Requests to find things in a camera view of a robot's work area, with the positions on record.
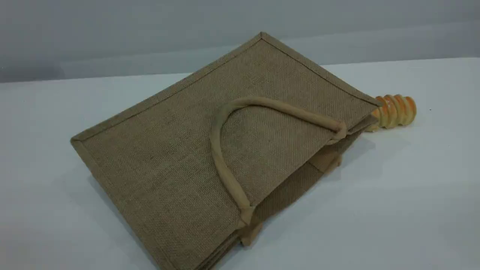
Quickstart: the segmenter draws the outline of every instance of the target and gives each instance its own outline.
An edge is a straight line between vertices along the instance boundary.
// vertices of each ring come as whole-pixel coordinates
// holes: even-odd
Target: white table
[[[221,269],[480,269],[480,59],[326,66],[412,96]],[[0,84],[0,269],[155,269],[69,139],[186,74]]]

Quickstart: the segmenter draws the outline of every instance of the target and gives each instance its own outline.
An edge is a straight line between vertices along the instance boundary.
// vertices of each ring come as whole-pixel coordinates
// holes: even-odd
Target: bag handle
[[[213,121],[212,130],[210,132],[210,145],[212,149],[212,157],[220,180],[240,209],[239,229],[250,225],[255,206],[251,205],[245,191],[243,191],[240,183],[237,181],[232,171],[227,167],[225,160],[223,159],[220,144],[220,130],[232,112],[251,105],[268,107],[335,131],[336,134],[327,142],[328,145],[334,144],[347,136],[347,126],[345,122],[339,122],[326,115],[309,112],[278,100],[263,97],[246,97],[232,100],[223,105]]]

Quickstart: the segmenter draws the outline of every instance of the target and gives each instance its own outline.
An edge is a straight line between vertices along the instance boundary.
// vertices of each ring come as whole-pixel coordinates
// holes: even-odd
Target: orange and white object
[[[367,131],[374,132],[379,128],[394,128],[398,125],[409,125],[417,115],[417,106],[411,97],[402,95],[378,96],[377,100],[382,102],[383,106],[372,112],[372,115],[378,119],[378,123],[371,125]]]

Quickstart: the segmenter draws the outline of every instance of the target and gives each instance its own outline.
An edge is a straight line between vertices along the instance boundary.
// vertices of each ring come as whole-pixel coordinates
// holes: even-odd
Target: burlap fabric
[[[327,146],[336,135],[328,128],[265,107],[233,112],[220,140],[225,163],[255,206],[242,230],[209,134],[219,109],[244,97],[343,121],[349,135]],[[161,269],[209,269],[248,228],[294,202],[339,162],[378,105],[261,33],[71,143]]]

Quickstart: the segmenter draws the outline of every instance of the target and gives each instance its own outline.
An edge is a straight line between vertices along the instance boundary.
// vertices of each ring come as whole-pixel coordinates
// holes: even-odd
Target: jute tote bag
[[[335,168],[379,105],[260,33],[71,143],[161,269],[210,269]]]

